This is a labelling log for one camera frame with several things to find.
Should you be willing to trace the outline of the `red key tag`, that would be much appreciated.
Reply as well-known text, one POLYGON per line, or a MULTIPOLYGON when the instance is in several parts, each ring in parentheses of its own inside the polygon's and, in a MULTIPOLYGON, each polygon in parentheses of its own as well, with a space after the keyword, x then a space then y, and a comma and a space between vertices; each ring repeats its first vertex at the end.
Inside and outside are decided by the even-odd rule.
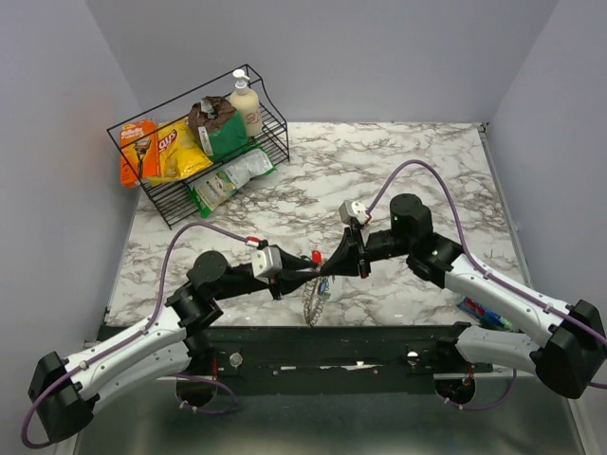
POLYGON ((311 252, 311 260, 315 264, 321 264, 323 261, 322 254, 319 250, 313 250, 311 252))

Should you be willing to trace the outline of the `blue key tag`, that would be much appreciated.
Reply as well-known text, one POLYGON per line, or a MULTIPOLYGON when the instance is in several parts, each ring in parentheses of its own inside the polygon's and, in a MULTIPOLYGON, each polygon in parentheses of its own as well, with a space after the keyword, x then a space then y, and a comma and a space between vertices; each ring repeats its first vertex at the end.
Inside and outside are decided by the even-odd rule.
POLYGON ((323 279, 319 283, 318 294, 323 295, 329 289, 329 280, 323 279))

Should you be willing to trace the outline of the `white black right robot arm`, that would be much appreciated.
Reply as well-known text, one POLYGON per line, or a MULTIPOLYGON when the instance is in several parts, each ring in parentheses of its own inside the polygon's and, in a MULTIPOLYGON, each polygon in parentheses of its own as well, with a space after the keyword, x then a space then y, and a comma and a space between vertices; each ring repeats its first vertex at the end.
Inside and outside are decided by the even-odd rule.
POLYGON ((462 244, 436 233, 432 214, 414 194, 390 202, 391 225, 372 233, 365 207, 346 201, 339 208, 346 225, 322 275, 371 273, 373 262, 403 256, 417 278, 475 300, 512 323, 514 332, 465 326, 436 348, 438 364, 455 372, 468 363, 487 363, 535 374, 556 394, 578 399, 606 360, 606 335, 599 310, 544 296, 491 269, 462 244))

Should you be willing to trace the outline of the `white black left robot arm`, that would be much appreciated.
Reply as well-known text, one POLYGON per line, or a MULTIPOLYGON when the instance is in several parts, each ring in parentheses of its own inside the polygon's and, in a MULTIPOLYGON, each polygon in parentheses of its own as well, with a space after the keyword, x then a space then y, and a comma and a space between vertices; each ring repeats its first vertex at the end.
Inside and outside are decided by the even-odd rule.
POLYGON ((220 300, 269 291, 273 299, 319 277, 319 266, 277 246, 258 246, 248 263, 232 266, 214 250, 202 253, 187 280, 160 296, 151 315, 75 354, 52 351, 36 364, 21 428, 25 446, 58 444, 84 429, 101 404, 141 382, 203 373, 211 360, 205 331, 223 314, 220 300))

